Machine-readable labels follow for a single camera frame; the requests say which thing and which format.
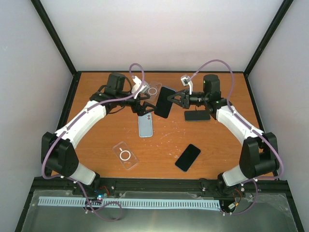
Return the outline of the blue phone black screen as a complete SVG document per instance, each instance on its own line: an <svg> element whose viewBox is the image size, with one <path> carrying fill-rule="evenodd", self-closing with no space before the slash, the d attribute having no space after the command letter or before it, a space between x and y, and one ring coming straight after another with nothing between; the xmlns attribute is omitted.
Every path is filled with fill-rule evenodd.
<svg viewBox="0 0 309 232"><path fill-rule="evenodd" d="M176 93L175 90L170 89L168 87L161 87L157 102L156 102L156 109L154 114L162 117L168 118L170 110L172 108L172 102L168 100L168 97L174 95Z"/></svg>

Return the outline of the light blue phone case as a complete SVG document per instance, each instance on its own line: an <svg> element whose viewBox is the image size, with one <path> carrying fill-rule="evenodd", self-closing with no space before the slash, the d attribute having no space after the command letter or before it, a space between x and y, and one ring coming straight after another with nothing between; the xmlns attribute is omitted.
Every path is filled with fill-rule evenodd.
<svg viewBox="0 0 309 232"><path fill-rule="evenodd" d="M139 137L147 138L153 136L152 114L147 113L143 116L138 116Z"/></svg>

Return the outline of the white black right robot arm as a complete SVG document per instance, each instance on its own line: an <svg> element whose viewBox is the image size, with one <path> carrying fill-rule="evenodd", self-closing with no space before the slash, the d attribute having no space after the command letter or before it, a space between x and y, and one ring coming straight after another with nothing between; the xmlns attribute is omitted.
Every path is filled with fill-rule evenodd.
<svg viewBox="0 0 309 232"><path fill-rule="evenodd" d="M193 91L193 82L187 75L181 78L181 82L186 89L169 95L167 100L184 109L191 105L204 106L209 115L229 129L242 146L239 164L218 175L216 189L220 195L227 195L236 185L256 181L260 176L280 168L276 136L253 126L229 100L221 96L217 75L203 77L202 92Z"/></svg>

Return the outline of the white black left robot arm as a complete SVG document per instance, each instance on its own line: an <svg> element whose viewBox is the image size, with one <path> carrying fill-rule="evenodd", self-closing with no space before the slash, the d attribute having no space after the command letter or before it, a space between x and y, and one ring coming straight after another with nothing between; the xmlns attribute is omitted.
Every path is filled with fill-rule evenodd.
<svg viewBox="0 0 309 232"><path fill-rule="evenodd" d="M100 176L82 165L75 149L88 131L117 106L130 107L138 116L156 109L147 102L149 84L144 78L132 76L130 90L124 91L128 78L120 73L111 73L107 84L102 85L89 99L85 107L65 126L54 133L46 132L42 137L42 176L49 179L45 170L56 172L57 177L66 177L83 184L89 194L100 190Z"/></svg>

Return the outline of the dark teal phone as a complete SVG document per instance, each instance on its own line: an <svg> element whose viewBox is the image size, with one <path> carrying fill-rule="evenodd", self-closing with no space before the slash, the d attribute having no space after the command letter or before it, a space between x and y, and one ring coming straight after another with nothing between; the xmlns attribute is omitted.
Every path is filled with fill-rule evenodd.
<svg viewBox="0 0 309 232"><path fill-rule="evenodd" d="M208 121L211 119L206 110L185 111L184 118L186 122Z"/></svg>

